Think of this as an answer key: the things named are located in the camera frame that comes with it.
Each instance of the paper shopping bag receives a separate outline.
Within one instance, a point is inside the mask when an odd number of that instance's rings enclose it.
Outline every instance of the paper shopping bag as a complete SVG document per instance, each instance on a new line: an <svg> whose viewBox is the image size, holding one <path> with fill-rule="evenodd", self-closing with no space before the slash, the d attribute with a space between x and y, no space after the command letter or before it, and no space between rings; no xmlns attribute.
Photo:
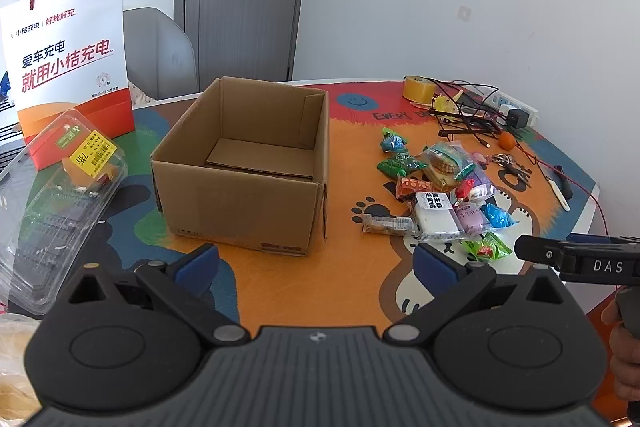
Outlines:
<svg viewBox="0 0 640 427"><path fill-rule="evenodd" d="M27 142L71 107L108 137L133 131L122 0L22 0L0 9L0 30ZM60 159L38 156L38 168Z"/></svg>

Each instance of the yellow plastic wrapper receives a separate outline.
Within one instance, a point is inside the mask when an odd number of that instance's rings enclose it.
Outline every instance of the yellow plastic wrapper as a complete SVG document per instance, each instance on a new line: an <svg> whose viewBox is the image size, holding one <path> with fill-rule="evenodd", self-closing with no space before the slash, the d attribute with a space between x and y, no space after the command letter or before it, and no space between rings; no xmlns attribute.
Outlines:
<svg viewBox="0 0 640 427"><path fill-rule="evenodd" d="M24 350L39 323L23 315L0 315L0 427L22 425L40 409L24 370Z"/></svg>

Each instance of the human hand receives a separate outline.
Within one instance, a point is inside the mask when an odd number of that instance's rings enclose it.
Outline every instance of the human hand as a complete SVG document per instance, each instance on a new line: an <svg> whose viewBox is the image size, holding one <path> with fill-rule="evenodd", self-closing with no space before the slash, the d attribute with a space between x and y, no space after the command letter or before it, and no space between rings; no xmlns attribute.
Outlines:
<svg viewBox="0 0 640 427"><path fill-rule="evenodd" d="M622 321L615 299L604 308L600 317L605 324ZM613 388L620 400L640 400L640 340L634 338L622 324L618 324L609 337L613 357L609 367L616 380Z"/></svg>

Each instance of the pile of snacks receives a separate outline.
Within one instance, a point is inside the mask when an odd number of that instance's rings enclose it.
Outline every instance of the pile of snacks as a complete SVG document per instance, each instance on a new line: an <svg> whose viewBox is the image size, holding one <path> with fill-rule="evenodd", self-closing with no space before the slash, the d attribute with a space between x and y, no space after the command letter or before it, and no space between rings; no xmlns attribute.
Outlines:
<svg viewBox="0 0 640 427"><path fill-rule="evenodd" d="M419 241L463 240L469 254L495 261L511 253L493 232L515 221L491 203L495 187L475 157L459 141L438 142L413 156L408 140L384 128L380 148L390 156L377 168L396 180L396 197L407 204L408 216L363 217L364 232L413 235ZM422 178L408 177L421 171Z"/></svg>

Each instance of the cardboard box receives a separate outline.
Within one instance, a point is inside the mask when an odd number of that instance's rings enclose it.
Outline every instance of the cardboard box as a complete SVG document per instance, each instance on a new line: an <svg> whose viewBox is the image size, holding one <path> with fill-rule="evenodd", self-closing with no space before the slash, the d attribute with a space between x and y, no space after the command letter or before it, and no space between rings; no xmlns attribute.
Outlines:
<svg viewBox="0 0 640 427"><path fill-rule="evenodd" d="M321 89L223 77L151 155L174 233L291 255L324 235L329 100Z"/></svg>

